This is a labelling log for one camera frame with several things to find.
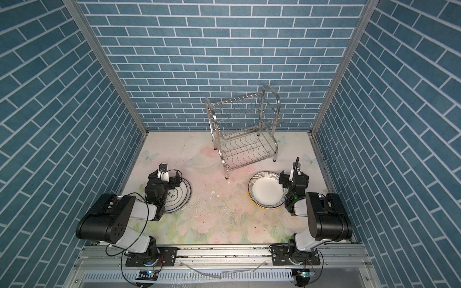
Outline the white plate black striped rim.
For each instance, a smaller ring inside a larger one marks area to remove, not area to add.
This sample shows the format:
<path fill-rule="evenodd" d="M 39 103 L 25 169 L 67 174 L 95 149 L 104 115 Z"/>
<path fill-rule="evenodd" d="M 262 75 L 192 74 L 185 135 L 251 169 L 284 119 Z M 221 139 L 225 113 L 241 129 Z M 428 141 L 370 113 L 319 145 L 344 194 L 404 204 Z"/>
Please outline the white plate black striped rim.
<path fill-rule="evenodd" d="M 263 171 L 252 176 L 248 184 L 248 192 L 249 197 L 260 204 L 281 207 L 288 190 L 279 184 L 279 174 Z"/>

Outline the yellow rimmed polka dot plate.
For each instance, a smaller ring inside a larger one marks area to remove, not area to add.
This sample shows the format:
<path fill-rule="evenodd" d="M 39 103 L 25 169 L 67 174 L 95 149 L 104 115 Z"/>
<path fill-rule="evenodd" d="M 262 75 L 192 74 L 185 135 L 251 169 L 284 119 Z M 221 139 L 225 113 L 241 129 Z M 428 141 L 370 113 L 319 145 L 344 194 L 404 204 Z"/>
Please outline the yellow rimmed polka dot plate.
<path fill-rule="evenodd" d="M 256 200 L 254 200 L 254 198 L 250 198 L 250 200 L 252 201 L 252 203 L 254 205 L 256 205 L 258 208 L 261 208 L 263 210 L 275 210 L 277 208 L 279 208 L 280 206 L 279 205 L 266 205 L 266 204 L 260 204 L 259 202 L 257 202 Z"/>

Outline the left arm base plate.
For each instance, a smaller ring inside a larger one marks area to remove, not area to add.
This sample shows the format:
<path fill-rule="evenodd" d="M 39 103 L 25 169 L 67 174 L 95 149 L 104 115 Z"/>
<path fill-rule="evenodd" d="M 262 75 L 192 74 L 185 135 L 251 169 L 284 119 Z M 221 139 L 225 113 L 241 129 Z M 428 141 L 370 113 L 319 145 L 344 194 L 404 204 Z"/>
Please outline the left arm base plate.
<path fill-rule="evenodd" d="M 126 254 L 127 267 L 154 267 L 174 266 L 178 253 L 177 247 L 154 247 L 149 248 L 145 253 Z"/>

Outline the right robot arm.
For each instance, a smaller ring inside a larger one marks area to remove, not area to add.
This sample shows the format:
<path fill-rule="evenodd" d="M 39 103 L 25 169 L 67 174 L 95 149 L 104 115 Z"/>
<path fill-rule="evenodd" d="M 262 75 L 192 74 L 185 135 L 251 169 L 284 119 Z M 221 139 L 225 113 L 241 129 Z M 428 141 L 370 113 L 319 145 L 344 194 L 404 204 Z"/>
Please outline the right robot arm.
<path fill-rule="evenodd" d="M 352 224 L 340 196 L 307 192 L 308 181 L 309 177 L 300 171 L 279 175 L 279 184 L 288 190 L 284 208 L 290 215 L 304 217 L 308 222 L 308 228 L 293 234 L 288 242 L 288 259 L 294 265 L 307 262 L 316 265 L 319 246 L 352 238 Z"/>

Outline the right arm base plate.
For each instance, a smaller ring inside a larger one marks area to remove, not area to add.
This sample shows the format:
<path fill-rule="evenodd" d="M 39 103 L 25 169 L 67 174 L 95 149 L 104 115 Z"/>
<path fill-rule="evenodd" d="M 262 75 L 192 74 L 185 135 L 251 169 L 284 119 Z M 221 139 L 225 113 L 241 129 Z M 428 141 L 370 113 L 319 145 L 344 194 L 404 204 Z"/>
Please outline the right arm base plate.
<path fill-rule="evenodd" d="M 288 244 L 271 244 L 268 246 L 274 266 L 288 265 L 320 265 L 319 254 L 315 252 L 301 252 Z"/>

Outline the white plate black cloud mark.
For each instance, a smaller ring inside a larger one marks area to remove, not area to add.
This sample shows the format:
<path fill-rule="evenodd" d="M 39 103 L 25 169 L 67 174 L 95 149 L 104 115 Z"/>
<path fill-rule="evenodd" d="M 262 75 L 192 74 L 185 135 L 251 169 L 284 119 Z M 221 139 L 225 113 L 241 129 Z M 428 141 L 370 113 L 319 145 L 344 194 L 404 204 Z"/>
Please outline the white plate black cloud mark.
<path fill-rule="evenodd" d="M 191 185 L 186 179 L 183 179 L 179 187 L 168 191 L 164 213 L 170 214 L 184 208 L 191 196 Z"/>

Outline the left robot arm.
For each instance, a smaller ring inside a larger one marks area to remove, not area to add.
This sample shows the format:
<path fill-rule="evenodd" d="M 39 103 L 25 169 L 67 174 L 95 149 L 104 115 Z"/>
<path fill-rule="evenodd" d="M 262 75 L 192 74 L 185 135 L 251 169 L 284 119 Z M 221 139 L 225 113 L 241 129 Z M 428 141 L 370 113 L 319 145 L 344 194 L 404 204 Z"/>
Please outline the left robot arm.
<path fill-rule="evenodd" d="M 76 228 L 76 237 L 81 240 L 106 242 L 124 253 L 154 258 L 158 255 L 156 240 L 128 226 L 131 219 L 143 220 L 145 224 L 158 222 L 166 211 L 168 193 L 180 187 L 182 173 L 171 170 L 162 163 L 148 176 L 145 195 L 132 193 L 119 197 L 105 193 L 83 216 Z"/>

